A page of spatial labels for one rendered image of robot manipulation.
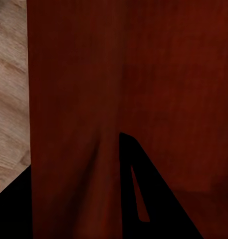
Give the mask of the storage box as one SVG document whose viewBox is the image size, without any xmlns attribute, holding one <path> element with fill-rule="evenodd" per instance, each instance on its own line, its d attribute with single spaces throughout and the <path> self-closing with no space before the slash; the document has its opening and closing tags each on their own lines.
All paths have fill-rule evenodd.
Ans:
<svg viewBox="0 0 228 239">
<path fill-rule="evenodd" d="M 33 239 L 123 239 L 121 132 L 203 239 L 228 239 L 228 0 L 26 7 Z"/>
</svg>

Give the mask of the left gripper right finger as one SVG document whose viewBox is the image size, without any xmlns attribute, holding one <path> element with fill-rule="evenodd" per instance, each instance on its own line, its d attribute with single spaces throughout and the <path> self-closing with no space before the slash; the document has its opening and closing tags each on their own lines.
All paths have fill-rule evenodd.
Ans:
<svg viewBox="0 0 228 239">
<path fill-rule="evenodd" d="M 139 142 L 119 134 L 123 239 L 203 239 Z M 133 168 L 150 222 L 139 220 Z"/>
</svg>

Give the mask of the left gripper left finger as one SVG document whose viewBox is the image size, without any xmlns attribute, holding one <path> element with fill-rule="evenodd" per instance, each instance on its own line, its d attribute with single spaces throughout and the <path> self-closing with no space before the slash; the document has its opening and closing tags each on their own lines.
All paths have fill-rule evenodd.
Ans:
<svg viewBox="0 0 228 239">
<path fill-rule="evenodd" d="M 31 165 L 0 193 L 0 239 L 33 239 Z"/>
</svg>

